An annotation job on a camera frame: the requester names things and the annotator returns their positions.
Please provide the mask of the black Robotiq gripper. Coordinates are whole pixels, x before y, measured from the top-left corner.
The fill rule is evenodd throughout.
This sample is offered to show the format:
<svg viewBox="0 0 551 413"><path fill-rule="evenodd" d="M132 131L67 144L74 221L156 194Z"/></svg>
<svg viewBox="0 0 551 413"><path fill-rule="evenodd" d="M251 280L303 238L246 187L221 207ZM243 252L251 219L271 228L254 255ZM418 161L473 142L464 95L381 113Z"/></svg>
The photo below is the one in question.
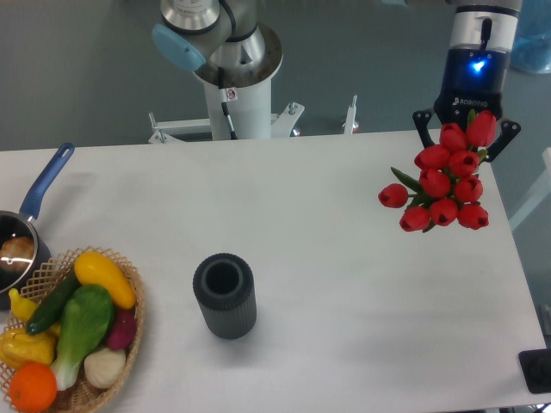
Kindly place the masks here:
<svg viewBox="0 0 551 413"><path fill-rule="evenodd" d="M440 95L434 108L415 111L412 120L421 144L435 144L429 124L436 113L443 124L467 124L467 115L489 111L496 119L503 116L502 95L510 55L497 51L452 48L448 51ZM500 134L487 148L485 161L491 163L520 133L520 124L513 120L499 123Z"/></svg>

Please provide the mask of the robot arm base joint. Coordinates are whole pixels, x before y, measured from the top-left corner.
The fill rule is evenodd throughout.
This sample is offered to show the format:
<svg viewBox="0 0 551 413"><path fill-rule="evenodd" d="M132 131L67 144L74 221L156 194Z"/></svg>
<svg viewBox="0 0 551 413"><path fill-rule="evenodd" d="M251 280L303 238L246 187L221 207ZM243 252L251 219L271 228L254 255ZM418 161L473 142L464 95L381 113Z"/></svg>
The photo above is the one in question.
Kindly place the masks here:
<svg viewBox="0 0 551 413"><path fill-rule="evenodd" d="M173 65L206 83L253 86L282 64L282 43L257 9L257 1L162 1L152 39Z"/></svg>

